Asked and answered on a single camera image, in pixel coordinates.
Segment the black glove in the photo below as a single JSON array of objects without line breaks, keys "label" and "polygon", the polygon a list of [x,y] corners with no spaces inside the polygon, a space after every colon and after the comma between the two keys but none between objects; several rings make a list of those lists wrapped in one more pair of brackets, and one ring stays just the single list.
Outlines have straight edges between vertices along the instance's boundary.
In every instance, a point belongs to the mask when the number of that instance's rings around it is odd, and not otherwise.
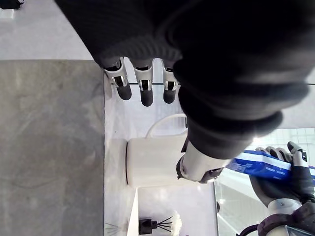
[{"label": "black glove", "polygon": [[265,179],[250,176],[252,187],[258,198],[267,207],[269,203],[276,199],[290,198],[304,204],[307,201],[315,203],[313,178],[309,166],[303,160],[303,151],[293,143],[288,143],[290,153],[283,148],[268,147],[256,150],[263,151],[273,157],[291,163],[291,175],[286,180]]}]

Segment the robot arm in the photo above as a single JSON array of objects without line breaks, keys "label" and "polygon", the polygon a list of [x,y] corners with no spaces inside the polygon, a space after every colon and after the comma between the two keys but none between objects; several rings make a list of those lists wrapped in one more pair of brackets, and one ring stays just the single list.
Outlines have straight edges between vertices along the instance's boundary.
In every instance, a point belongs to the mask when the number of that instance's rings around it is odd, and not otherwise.
[{"label": "robot arm", "polygon": [[315,235],[314,185],[306,152],[293,142],[288,143],[288,148],[290,153],[283,148],[257,148],[292,163],[291,177],[289,180],[269,180],[250,176],[252,187],[268,207],[270,216],[260,224],[246,228],[240,236],[250,233],[250,229],[257,229],[259,236],[288,236],[288,226]]},{"label": "robot arm", "polygon": [[[190,142],[178,174],[187,179],[215,177],[308,92],[315,1],[55,1],[125,100],[131,91],[117,59],[176,61],[172,70]],[[140,75],[142,93],[151,94],[151,80]],[[173,94],[174,87],[165,88]]]}]

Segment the silver metal joint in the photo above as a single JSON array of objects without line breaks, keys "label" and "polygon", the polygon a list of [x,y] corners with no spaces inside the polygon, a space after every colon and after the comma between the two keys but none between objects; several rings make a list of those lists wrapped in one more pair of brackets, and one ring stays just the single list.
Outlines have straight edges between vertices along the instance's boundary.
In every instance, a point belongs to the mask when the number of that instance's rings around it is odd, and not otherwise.
[{"label": "silver metal joint", "polygon": [[107,77],[111,80],[111,82],[118,87],[125,87],[128,85],[128,76],[126,67],[124,64],[123,57],[120,58],[121,67],[116,71],[109,71],[104,69]]}]

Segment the mug handle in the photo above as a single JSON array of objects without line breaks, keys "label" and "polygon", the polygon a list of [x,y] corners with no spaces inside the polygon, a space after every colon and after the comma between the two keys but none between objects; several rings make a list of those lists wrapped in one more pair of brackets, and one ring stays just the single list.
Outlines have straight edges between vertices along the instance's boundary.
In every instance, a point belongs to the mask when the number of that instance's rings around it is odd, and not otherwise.
[{"label": "mug handle", "polygon": [[[152,138],[152,132],[153,130],[156,129],[157,126],[165,123],[166,121],[170,120],[170,119],[173,119],[173,118],[178,118],[178,117],[183,117],[183,118],[186,118],[187,116],[184,114],[184,113],[178,113],[178,114],[174,114],[174,115],[170,115],[168,117],[164,117],[163,119],[160,119],[159,121],[155,122],[151,128],[149,129],[149,131],[147,132],[147,135],[146,135],[146,138]],[[187,130],[177,136],[182,136],[182,135],[187,135]]]}]

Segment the gray countertop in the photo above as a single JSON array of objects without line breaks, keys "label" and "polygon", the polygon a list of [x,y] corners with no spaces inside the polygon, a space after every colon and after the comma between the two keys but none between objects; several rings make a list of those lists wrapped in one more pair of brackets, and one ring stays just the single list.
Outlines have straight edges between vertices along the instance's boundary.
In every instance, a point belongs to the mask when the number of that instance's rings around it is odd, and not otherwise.
[{"label": "gray countertop", "polygon": [[103,235],[103,75],[0,61],[0,235]]}]

